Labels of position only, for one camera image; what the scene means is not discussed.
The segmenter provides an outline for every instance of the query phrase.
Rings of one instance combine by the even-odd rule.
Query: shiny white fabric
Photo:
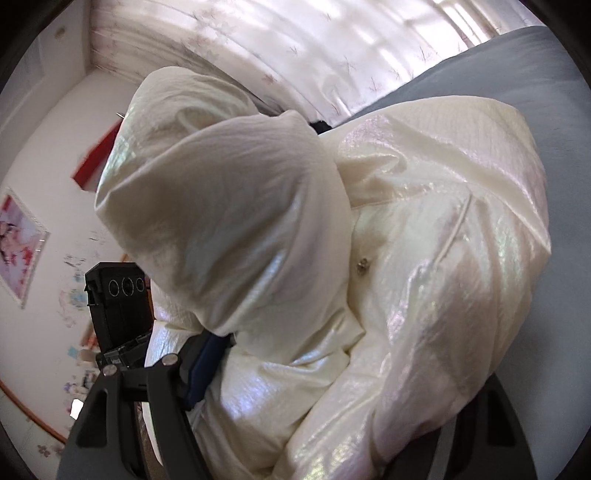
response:
[[[152,74],[96,211],[157,284],[147,364],[202,325],[236,333],[189,414],[216,479],[371,479],[513,340],[550,254],[543,168],[494,100],[320,137],[255,111],[219,80]]]
[[[518,0],[94,0],[92,61],[178,65],[337,125],[443,59],[541,24]]]

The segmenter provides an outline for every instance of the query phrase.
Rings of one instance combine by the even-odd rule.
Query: white curtain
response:
[[[94,64],[133,82],[184,66],[233,79],[266,113],[336,125],[441,60],[536,23],[518,0],[94,0],[91,41]]]

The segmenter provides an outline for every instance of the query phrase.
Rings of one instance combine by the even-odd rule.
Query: white jacket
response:
[[[169,67],[134,96],[96,211],[153,280],[147,365],[203,326],[235,334],[189,413],[214,477],[359,480],[499,364],[550,254],[544,182],[522,116],[494,100],[404,103],[318,137]]]

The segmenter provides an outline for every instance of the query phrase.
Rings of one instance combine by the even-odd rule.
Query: picture frame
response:
[[[0,197],[0,284],[21,308],[48,236],[14,191],[6,188]]]

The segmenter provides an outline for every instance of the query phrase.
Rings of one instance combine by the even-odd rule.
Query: floral curtain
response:
[[[179,65],[266,113],[336,125],[448,57],[539,21],[518,0],[94,0],[93,62],[139,83]]]

